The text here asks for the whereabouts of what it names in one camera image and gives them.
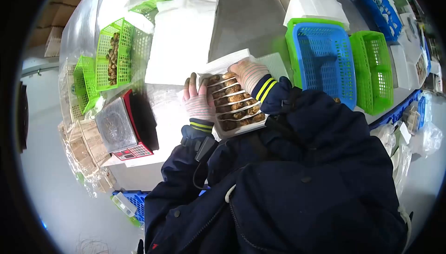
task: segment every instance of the jacket zipper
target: jacket zipper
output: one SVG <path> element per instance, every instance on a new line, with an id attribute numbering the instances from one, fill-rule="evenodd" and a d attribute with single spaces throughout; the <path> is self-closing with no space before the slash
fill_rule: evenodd
<path id="1" fill-rule="evenodd" d="M 254 248 L 256 248 L 258 250 L 262 250 L 262 251 L 268 251 L 268 249 L 255 245 L 254 243 L 250 242 L 245 237 L 245 235 L 243 234 L 242 229 L 240 228 L 239 223 L 237 221 L 237 218 L 236 218 L 236 215 L 234 213 L 234 209 L 232 207 L 232 202 L 231 201 L 229 201 L 229 208 L 231 210 L 232 219 L 234 219 L 234 223 L 236 224 L 236 228 L 239 230 L 240 236 L 243 238 L 243 240 L 245 240 L 246 243 L 248 243 L 251 247 L 254 247 Z"/>
<path id="2" fill-rule="evenodd" d="M 223 209 L 224 205 L 222 205 L 217 212 L 209 219 L 209 221 L 204 224 L 204 226 L 198 231 L 198 233 L 196 235 L 194 235 L 192 237 L 192 240 L 190 240 L 190 242 L 188 242 L 182 249 L 181 251 L 185 250 L 187 246 L 189 246 L 211 223 L 212 221 L 214 221 L 214 219 L 217 217 L 217 215 L 221 212 L 221 210 Z"/>

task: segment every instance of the hand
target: hand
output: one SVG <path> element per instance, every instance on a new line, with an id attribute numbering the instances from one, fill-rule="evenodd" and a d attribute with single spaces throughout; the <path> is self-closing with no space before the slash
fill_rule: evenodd
<path id="1" fill-rule="evenodd" d="M 249 60 L 241 60 L 231 65 L 228 71 L 236 74 L 237 81 L 249 94 L 253 93 L 253 89 L 260 79 L 269 74 L 266 66 Z"/>
<path id="2" fill-rule="evenodd" d="M 197 93 L 197 74 L 186 79 L 183 90 L 183 103 L 191 118 L 215 123 L 215 105 L 212 96 L 207 96 L 208 79 L 204 79 Z"/>

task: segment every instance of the blue crate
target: blue crate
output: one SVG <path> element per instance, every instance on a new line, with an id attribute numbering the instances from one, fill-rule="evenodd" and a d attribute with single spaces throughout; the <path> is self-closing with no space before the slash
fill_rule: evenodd
<path id="1" fill-rule="evenodd" d="M 356 106 L 353 54 L 345 30 L 334 24 L 298 23 L 293 29 L 302 89 L 323 90 Z"/>
<path id="2" fill-rule="evenodd" d="M 418 112 L 420 113 L 420 124 L 418 129 L 424 125 L 424 114 L 426 112 L 426 97 L 422 96 L 418 101 Z"/>
<path id="3" fill-rule="evenodd" d="M 144 223 L 144 199 L 149 194 L 148 192 L 143 192 L 141 190 L 131 190 L 131 191 L 114 191 L 112 195 L 116 195 L 119 192 L 122 194 L 137 207 L 137 211 L 135 212 L 135 218 Z"/>
<path id="4" fill-rule="evenodd" d="M 384 116 L 378 118 L 376 121 L 371 123 L 369 125 L 369 129 L 370 130 L 375 129 L 380 125 L 390 123 L 390 121 L 392 121 L 392 123 L 396 123 L 397 121 L 399 121 L 403 117 L 404 109 L 406 109 L 407 106 L 409 106 L 410 103 L 412 103 L 412 101 L 417 101 L 418 95 L 420 93 L 421 93 L 421 90 L 415 90 L 414 92 L 412 92 L 412 94 L 410 94 L 409 97 L 407 97 L 405 101 L 400 103 L 398 106 L 393 108 L 391 111 L 387 112 Z"/>
<path id="5" fill-rule="evenodd" d="M 397 41 L 403 29 L 401 21 L 388 0 L 361 0 L 386 41 Z"/>

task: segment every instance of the navy blue jacket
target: navy blue jacket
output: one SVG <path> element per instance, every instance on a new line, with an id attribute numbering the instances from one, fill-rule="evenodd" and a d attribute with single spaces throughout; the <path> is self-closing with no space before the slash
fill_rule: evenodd
<path id="1" fill-rule="evenodd" d="M 291 84 L 284 77 L 265 84 L 270 77 L 252 95 L 263 112 L 278 114 Z M 201 196 L 192 182 L 196 152 L 177 146 L 161 169 L 164 181 L 145 198 L 145 251 L 400 253 L 407 229 L 392 162 L 364 115 L 305 90 L 286 120 L 307 149 L 269 128 L 236 136 L 198 169 L 196 184 L 207 178 L 212 187 Z M 210 135 L 191 126 L 182 133 Z"/>

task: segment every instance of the digital scale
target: digital scale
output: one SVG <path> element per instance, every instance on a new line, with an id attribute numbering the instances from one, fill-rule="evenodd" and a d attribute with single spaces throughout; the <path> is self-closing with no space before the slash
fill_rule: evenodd
<path id="1" fill-rule="evenodd" d="M 104 145 L 110 153 L 120 160 L 130 160 L 153 155 L 138 134 L 136 123 L 131 111 L 132 90 L 97 113 L 95 120 Z"/>

